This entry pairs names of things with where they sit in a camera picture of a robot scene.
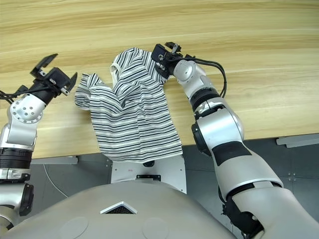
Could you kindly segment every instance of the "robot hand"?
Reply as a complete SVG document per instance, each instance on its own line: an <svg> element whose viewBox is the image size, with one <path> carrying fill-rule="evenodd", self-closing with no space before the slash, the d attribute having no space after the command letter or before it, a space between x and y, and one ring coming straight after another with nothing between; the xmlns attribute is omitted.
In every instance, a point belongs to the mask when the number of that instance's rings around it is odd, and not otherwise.
<svg viewBox="0 0 319 239"><path fill-rule="evenodd" d="M18 216L31 211L33 186L25 181L30 179L37 125L49 102L61 93L68 95L76 82L77 73L70 79L59 68L54 67L47 74L41 69L56 56L43 58L31 71L35 79L29 89L21 86L15 94L0 95L1 100L11 104L8 123L0 135L0 231L9 230L18 223ZM21 94L21 99L12 100Z"/></svg>
<svg viewBox="0 0 319 239"><path fill-rule="evenodd" d="M174 75L192 106L192 132L199 151L212 157L224 203L223 214L245 238L316 238L319 224L302 208L271 167L243 143L244 128L224 100L226 76L217 62L205 61L179 52L173 42L157 44L152 59L165 78ZM218 68L224 88L218 94L205 71L198 65Z"/></svg>

